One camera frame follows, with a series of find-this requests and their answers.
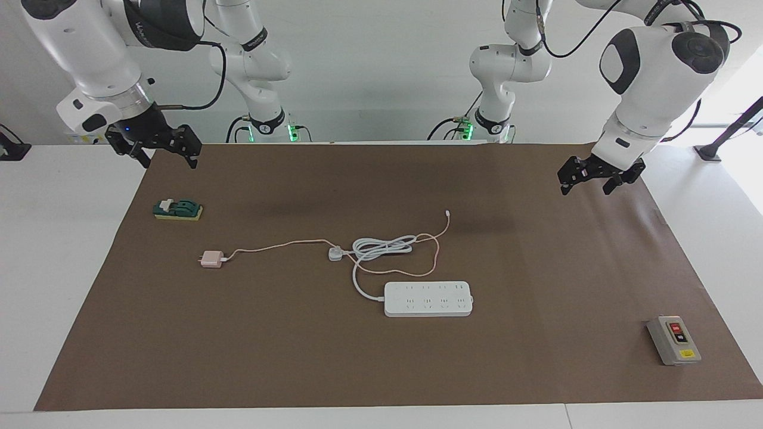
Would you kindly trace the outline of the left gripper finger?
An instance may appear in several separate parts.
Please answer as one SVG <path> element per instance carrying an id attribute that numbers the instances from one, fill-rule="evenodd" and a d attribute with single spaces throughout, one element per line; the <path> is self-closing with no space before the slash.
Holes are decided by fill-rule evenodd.
<path id="1" fill-rule="evenodd" d="M 646 169 L 644 160 L 637 160 L 624 171 L 614 171 L 602 187 L 605 195 L 610 195 L 617 187 L 623 184 L 633 184 L 640 178 L 641 173 Z"/>
<path id="2" fill-rule="evenodd" d="M 575 185 L 588 181 L 596 169 L 597 164 L 591 158 L 569 157 L 557 171 L 562 195 L 569 195 Z"/>

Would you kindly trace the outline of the white power strip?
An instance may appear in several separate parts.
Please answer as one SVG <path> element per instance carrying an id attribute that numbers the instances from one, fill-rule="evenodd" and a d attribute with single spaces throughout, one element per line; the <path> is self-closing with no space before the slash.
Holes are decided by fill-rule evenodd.
<path id="1" fill-rule="evenodd" d="M 465 281 L 388 282 L 384 314 L 391 318 L 466 317 L 473 297 Z"/>

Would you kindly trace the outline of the black bracket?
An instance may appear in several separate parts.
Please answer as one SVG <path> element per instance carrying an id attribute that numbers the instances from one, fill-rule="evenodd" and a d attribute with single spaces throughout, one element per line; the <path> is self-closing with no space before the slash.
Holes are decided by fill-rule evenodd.
<path id="1" fill-rule="evenodd" d="M 30 149 L 31 144 L 22 141 L 11 128 L 0 123 L 0 161 L 20 161 Z"/>

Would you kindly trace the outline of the black stand bar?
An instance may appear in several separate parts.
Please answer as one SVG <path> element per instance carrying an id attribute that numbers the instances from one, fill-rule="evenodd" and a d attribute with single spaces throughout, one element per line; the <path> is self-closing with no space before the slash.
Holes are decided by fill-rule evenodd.
<path id="1" fill-rule="evenodd" d="M 714 139 L 712 143 L 694 146 L 694 151 L 703 161 L 720 162 L 721 158 L 718 156 L 718 151 L 722 144 L 736 136 L 736 133 L 738 133 L 742 128 L 746 128 L 747 130 L 754 128 L 757 123 L 753 124 L 752 127 L 747 127 L 747 125 L 762 111 L 763 96 L 759 97 L 754 103 L 752 103 L 749 108 L 744 110 L 738 119 L 736 119 L 732 124 L 728 125 L 727 128 L 719 136 L 717 136 L 717 138 Z"/>

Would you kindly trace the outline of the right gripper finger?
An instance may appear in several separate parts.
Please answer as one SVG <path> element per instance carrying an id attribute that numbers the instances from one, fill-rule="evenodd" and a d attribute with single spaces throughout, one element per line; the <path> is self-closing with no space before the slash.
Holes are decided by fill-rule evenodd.
<path id="1" fill-rule="evenodd" d="M 117 155 L 133 158 L 141 163 L 143 168 L 149 168 L 151 158 L 145 153 L 144 149 L 139 144 L 128 141 L 117 128 L 107 128 L 106 139 Z"/>
<path id="2" fill-rule="evenodd" d="M 173 130 L 173 152 L 184 158 L 191 169 L 198 166 L 202 143 L 189 125 L 180 125 Z"/>

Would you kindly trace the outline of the brown paper mat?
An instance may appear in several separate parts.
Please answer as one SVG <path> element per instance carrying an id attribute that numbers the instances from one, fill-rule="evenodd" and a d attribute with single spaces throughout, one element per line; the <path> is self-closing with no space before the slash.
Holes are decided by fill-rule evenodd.
<path id="1" fill-rule="evenodd" d="M 763 399 L 643 182 L 568 196 L 575 145 L 212 145 L 155 154 L 36 402 L 115 408 Z M 160 200 L 203 206 L 160 220 Z M 462 318 L 389 318 L 324 241 L 442 230 Z M 205 250 L 224 252 L 202 268 Z M 646 328 L 680 316 L 700 363 Z"/>

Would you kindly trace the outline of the green knife switch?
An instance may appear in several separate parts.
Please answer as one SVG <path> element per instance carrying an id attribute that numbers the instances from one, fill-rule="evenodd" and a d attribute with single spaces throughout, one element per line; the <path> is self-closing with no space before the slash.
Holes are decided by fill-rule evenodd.
<path id="1" fill-rule="evenodd" d="M 153 208 L 152 214 L 160 220 L 187 220 L 196 222 L 201 218 L 203 206 L 189 199 L 175 200 L 167 198 L 158 201 Z"/>

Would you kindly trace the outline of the grey on-off switch box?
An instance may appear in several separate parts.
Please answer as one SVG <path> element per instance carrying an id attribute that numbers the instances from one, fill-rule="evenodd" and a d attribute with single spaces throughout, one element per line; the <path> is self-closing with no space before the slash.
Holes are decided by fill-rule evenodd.
<path id="1" fill-rule="evenodd" d="M 646 321 L 646 328 L 665 366 L 700 363 L 702 356 L 680 316 L 660 315 Z"/>

